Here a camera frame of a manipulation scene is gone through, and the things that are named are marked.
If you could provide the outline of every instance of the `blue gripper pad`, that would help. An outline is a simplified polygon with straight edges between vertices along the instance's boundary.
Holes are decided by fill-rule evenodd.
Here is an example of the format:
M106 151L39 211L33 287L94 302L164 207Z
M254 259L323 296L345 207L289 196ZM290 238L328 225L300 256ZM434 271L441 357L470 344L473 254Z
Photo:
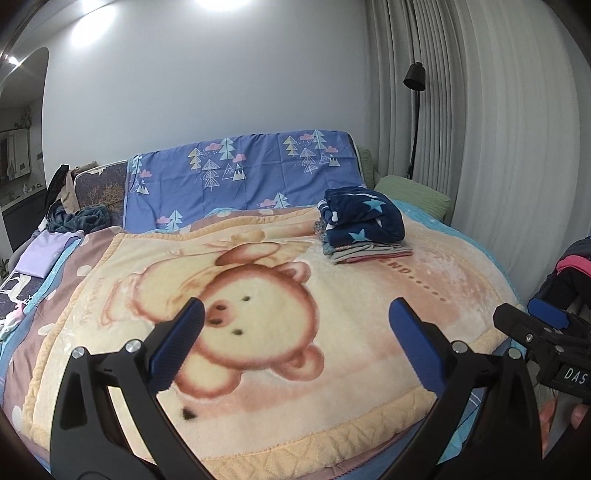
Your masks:
M421 320L402 299L396 299L390 304L388 317L390 328L423 387L441 397L447 385L444 363L422 331L419 325Z
M531 299L527 304L527 311L530 315L533 315L557 330L568 328L570 325L564 310L556 308L544 300Z
M150 358L148 389L152 395L167 390L191 351L205 323L205 308L191 299L173 320L174 324Z

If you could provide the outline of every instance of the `patterned bedspread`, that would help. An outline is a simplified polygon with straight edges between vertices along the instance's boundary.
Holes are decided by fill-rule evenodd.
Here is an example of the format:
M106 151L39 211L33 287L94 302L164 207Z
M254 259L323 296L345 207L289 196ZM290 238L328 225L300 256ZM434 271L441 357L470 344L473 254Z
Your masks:
M227 480L312 473L426 414L433 396L388 326L393 298L476 351L503 340L492 313L517 299L464 239L404 216L412 257L332 265L313 235L317 210L262 211L220 212L182 235L117 235L43 340L21 433L47 447L72 345L119 349L174 316L186 296L202 298L207 326L158 399L189 447ZM134 451L149 458L121 396L113 399Z
M345 132L309 130L200 142L130 159L124 228L176 231L224 209L310 206L361 185Z

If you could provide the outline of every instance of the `green pillow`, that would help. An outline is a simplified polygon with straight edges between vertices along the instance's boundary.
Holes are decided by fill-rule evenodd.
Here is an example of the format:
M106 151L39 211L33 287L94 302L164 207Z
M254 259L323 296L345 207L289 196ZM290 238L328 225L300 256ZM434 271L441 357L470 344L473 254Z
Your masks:
M424 210L440 222L447 213L451 202L447 195L437 192L415 181L388 175L383 177L375 190L394 200L402 200Z
M375 188L374 182L374 159L371 157L371 152L368 148L357 145L359 152L359 164L361 165L361 176L367 187L371 190Z

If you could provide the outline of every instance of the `bear print blanket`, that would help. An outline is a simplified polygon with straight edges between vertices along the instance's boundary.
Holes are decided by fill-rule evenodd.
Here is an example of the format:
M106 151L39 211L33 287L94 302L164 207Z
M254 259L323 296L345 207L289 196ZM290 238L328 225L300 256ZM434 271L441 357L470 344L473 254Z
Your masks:
M434 396L388 326L390 302L406 298L450 340L491 353L504 340L492 313L515 295L474 246L406 216L412 257L333 265L317 218L316 209L243 212L180 235L114 237L45 338L21 433L48 448L72 345L119 350L189 297L203 301L206 324L158 400L215 478L296 478L420 420ZM120 392L111 394L134 452L150 460Z

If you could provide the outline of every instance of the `mirror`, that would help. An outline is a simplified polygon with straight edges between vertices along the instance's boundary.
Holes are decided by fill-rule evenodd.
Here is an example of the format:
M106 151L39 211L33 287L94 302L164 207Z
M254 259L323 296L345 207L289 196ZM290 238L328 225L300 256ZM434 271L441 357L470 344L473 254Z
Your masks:
M30 173L28 128L0 132L0 184Z

